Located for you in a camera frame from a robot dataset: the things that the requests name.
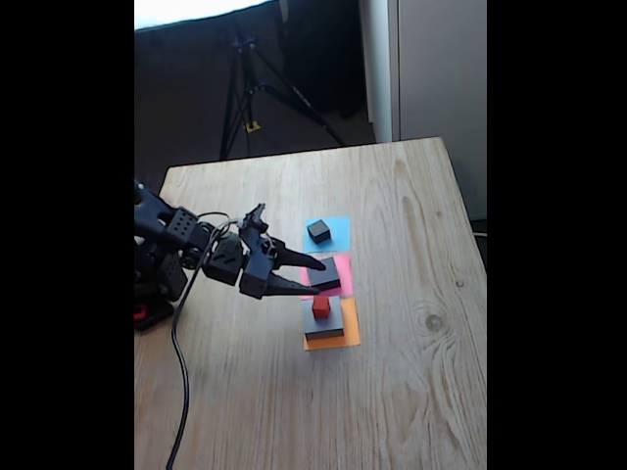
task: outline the orange square paper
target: orange square paper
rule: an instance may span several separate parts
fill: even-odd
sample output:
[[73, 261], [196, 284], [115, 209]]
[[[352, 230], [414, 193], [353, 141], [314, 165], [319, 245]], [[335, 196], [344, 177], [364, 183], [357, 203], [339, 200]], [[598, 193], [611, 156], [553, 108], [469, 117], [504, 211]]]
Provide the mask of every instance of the orange square paper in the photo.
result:
[[344, 320], [344, 336], [309, 340], [303, 337], [305, 351], [328, 350], [329, 348], [345, 348], [362, 343], [360, 325], [357, 322], [357, 306], [355, 299], [342, 299], [342, 319]]

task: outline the tripod leg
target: tripod leg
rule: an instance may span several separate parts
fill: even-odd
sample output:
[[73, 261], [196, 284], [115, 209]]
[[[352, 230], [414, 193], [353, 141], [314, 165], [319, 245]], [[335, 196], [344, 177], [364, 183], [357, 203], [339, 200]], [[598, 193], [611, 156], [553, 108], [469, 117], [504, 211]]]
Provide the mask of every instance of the tripod leg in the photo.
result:
[[303, 106], [303, 103], [301, 103], [300, 101], [296, 101], [289, 96], [285, 96], [279, 90], [268, 84], [264, 85], [262, 87], [262, 90], [279, 103], [283, 103], [285, 106], [303, 115], [305, 118], [313, 119], [318, 124], [324, 126], [324, 123], [317, 119], [317, 115], [311, 113], [309, 108]]
[[[255, 78], [255, 70], [253, 69], [253, 64], [251, 62], [250, 52], [244, 50], [242, 52], [242, 74], [244, 75], [244, 93], [251, 93], [257, 86], [257, 79]], [[248, 100], [248, 105], [246, 106], [246, 113], [248, 116], [248, 120], [246, 120], [246, 125], [253, 125], [253, 100]]]
[[331, 137], [333, 137], [335, 139], [335, 141], [340, 145], [340, 147], [345, 147], [346, 144], [344, 143], [344, 141], [342, 140], [342, 138], [337, 134], [337, 132], [335, 132], [335, 130], [333, 130], [333, 128], [329, 125], [329, 123], [326, 121], [326, 119], [324, 119], [324, 117], [322, 117], [320, 115], [320, 113], [318, 113], [313, 107], [312, 104], [307, 100], [307, 98], [305, 98], [303, 96], [303, 94], [298, 90], [298, 88], [296, 88], [296, 86], [292, 85], [290, 83], [290, 81], [285, 77], [285, 75], [283, 75], [283, 73], [281, 73], [281, 71], [276, 68], [265, 56], [264, 54], [262, 54], [259, 49], [254, 45], [251, 44], [251, 51], [255, 51], [257, 53], [257, 57], [259, 57], [262, 62], [264, 62], [264, 64], [267, 65], [267, 67], [283, 82], [283, 84], [285, 86], [287, 86], [290, 90], [292, 90], [294, 92], [294, 94], [298, 97], [299, 100], [301, 100], [303, 102], [303, 104], [310, 110], [310, 112], [312, 113], [312, 115], [314, 115], [316, 117], [316, 121], [318, 123], [320, 123], [320, 125], [322, 126], [322, 128], [324, 130], [326, 130]]
[[[237, 137], [237, 133], [239, 132], [239, 128], [244, 126], [244, 122], [246, 120], [244, 117], [244, 105], [245, 103], [250, 102], [251, 95], [245, 95], [243, 100], [237, 97], [237, 95], [236, 95], [236, 98], [237, 98], [238, 113], [231, 127], [233, 133], [232, 135], [230, 135], [230, 138], [228, 139], [228, 144], [226, 145], [224, 156], [220, 156], [221, 161], [226, 160], [226, 158], [228, 157], [228, 154], [231, 151], [231, 147], [233, 147], [233, 143], [235, 142], [235, 137]], [[250, 153], [250, 143], [248, 141], [248, 133], [246, 134], [246, 148], [247, 148], [247, 151]]]
[[219, 146], [219, 159], [224, 160], [228, 155], [226, 147], [228, 146], [228, 136], [231, 133], [231, 107], [233, 105], [233, 95], [235, 94], [235, 75], [237, 73], [237, 56], [236, 52], [233, 52], [233, 58], [231, 60], [231, 72], [228, 79], [228, 93], [226, 94], [226, 112], [224, 113], [224, 125], [222, 126], [222, 141]]

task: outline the red cube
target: red cube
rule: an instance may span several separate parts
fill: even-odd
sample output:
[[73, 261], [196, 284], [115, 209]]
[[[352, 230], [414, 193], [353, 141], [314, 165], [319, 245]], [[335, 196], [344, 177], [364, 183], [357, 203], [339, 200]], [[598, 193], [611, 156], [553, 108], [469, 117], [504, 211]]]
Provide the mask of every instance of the red cube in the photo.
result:
[[328, 297], [318, 296], [313, 298], [312, 311], [313, 317], [316, 319], [328, 318], [331, 311]]

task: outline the wooden table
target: wooden table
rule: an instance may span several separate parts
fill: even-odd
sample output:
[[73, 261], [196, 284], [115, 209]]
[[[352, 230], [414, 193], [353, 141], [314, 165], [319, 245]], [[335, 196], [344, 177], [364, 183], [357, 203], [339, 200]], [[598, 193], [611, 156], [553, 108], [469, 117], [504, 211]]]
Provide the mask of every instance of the wooden table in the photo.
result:
[[[487, 467], [486, 272], [440, 138], [174, 167], [161, 195], [231, 216], [265, 202], [295, 250], [306, 218], [348, 215], [362, 333], [305, 352], [298, 298], [200, 275], [178, 326], [176, 469]], [[169, 328], [135, 336], [138, 469], [165, 468], [180, 418]]]

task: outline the dark background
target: dark background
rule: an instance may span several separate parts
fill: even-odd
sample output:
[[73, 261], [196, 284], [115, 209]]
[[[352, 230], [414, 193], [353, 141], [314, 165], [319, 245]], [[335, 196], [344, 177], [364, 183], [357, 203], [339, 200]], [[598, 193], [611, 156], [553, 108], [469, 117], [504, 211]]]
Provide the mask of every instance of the dark background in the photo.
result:
[[[291, 2], [288, 24], [280, 19], [278, 2], [268, 2], [135, 32], [135, 177], [156, 193], [169, 166], [218, 159], [234, 16], [242, 33], [257, 36], [260, 49], [286, 71], [347, 145], [374, 143], [365, 104], [357, 0]], [[259, 80], [285, 90], [258, 58], [253, 61]], [[250, 157], [337, 146], [317, 124], [264, 92], [255, 95], [253, 112], [262, 129], [250, 136]], [[246, 157], [241, 130], [229, 159]]]

